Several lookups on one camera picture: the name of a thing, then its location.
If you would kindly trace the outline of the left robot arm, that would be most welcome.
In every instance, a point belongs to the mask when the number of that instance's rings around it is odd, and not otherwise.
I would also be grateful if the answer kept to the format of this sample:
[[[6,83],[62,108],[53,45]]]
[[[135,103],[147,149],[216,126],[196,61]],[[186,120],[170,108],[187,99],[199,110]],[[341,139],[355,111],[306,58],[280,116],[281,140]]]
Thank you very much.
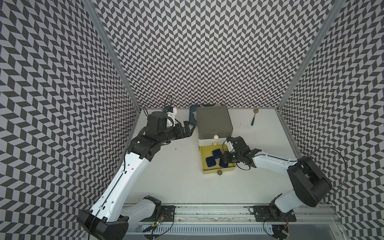
[[[88,239],[122,240],[130,226],[143,220],[166,218],[162,214],[162,202],[152,196],[126,209],[123,206],[138,177],[161,147],[193,135],[196,125],[188,121],[181,123],[176,114],[176,111],[150,113],[147,125],[131,140],[123,163],[105,192],[90,210],[79,211],[77,222],[87,232]]]

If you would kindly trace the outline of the navy brooch box one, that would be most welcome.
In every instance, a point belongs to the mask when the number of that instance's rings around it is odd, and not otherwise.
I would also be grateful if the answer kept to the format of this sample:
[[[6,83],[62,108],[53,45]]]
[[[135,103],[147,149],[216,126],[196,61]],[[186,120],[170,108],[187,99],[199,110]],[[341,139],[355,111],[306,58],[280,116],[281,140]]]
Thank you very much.
[[[222,158],[220,158],[219,160],[219,166],[221,168],[228,168],[229,167],[229,164],[228,163],[225,163],[224,160]]]

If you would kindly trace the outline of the navy brooch box two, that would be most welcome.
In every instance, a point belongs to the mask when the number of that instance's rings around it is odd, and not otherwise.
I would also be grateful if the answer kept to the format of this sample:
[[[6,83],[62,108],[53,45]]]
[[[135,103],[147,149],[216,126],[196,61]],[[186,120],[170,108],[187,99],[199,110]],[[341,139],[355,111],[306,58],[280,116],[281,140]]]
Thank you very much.
[[[214,159],[220,159],[222,157],[221,149],[216,149],[212,151]]]

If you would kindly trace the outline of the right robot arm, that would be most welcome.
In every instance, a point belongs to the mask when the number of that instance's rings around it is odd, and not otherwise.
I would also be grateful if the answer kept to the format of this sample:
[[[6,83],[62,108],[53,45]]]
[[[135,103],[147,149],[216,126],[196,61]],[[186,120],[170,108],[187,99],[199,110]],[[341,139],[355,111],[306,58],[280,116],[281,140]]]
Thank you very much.
[[[276,196],[268,205],[269,219],[284,220],[293,209],[316,207],[333,188],[312,157],[283,158],[268,154],[260,149],[251,149],[242,137],[228,137],[224,141],[227,150],[224,163],[242,163],[250,168],[272,171],[287,177],[292,189]]]

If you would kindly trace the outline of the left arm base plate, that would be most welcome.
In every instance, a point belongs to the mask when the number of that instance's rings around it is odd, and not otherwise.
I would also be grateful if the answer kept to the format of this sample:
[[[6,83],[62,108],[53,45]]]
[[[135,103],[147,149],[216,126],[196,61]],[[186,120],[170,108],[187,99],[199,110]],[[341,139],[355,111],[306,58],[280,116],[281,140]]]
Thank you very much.
[[[160,209],[155,210],[155,213],[151,217],[143,219],[140,222],[154,223],[161,217],[164,217],[163,222],[173,222],[175,219],[175,210],[176,206],[173,205],[161,206]]]

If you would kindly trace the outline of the navy brooch box three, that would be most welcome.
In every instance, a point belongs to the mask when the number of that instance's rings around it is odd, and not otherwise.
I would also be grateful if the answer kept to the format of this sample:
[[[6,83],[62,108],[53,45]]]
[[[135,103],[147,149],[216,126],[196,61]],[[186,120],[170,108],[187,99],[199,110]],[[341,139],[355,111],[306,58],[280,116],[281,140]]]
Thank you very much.
[[[208,168],[214,167],[216,166],[216,159],[213,156],[208,157],[206,158],[206,164]]]

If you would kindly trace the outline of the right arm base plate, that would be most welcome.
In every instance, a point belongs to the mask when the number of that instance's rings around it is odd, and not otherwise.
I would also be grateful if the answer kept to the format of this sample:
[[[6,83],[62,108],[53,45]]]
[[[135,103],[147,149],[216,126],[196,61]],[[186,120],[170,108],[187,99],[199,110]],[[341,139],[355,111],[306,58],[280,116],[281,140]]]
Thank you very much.
[[[262,223],[265,220],[281,223],[294,223],[297,221],[293,210],[288,213],[280,213],[279,211],[271,211],[270,206],[268,205],[252,206],[251,213],[255,216],[256,222],[258,223]]]

